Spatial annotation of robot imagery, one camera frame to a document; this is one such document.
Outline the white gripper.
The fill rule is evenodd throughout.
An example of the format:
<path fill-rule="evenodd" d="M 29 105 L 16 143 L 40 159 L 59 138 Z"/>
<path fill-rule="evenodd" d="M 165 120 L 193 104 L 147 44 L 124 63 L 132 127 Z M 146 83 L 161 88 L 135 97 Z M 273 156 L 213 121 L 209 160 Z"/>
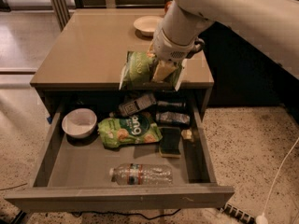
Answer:
<path fill-rule="evenodd" d="M 177 66 L 173 62 L 190 59 L 204 47 L 205 41 L 201 38 L 196 37 L 187 46 L 177 45 L 166 37 L 162 29 L 156 30 L 147 51 L 148 57 L 155 57 L 156 55 L 160 60 L 155 68 L 152 81 L 164 81 L 177 69 Z"/>

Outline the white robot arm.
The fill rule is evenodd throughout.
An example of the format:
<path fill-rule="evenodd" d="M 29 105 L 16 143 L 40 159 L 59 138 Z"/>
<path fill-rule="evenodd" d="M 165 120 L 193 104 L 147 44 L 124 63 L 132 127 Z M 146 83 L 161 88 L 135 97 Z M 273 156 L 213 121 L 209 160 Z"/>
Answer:
<path fill-rule="evenodd" d="M 180 62 L 215 21 L 299 78 L 297 0 L 173 0 L 154 32 L 153 52 L 163 61 Z"/>

